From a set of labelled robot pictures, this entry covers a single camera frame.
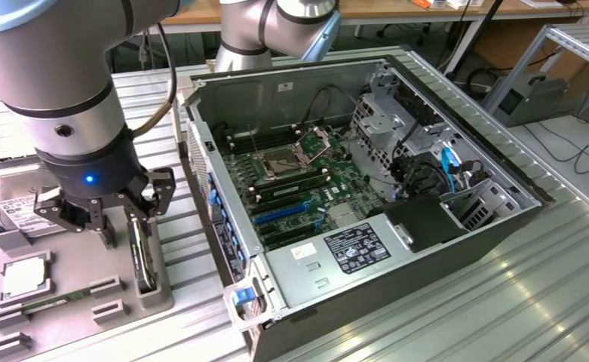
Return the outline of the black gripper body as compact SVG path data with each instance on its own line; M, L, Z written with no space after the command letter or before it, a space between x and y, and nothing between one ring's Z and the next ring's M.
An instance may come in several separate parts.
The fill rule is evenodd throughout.
M131 130L122 130L105 148L87 155L63 158L40 150L36 154L72 197L102 198L126 189L139 193L146 187Z

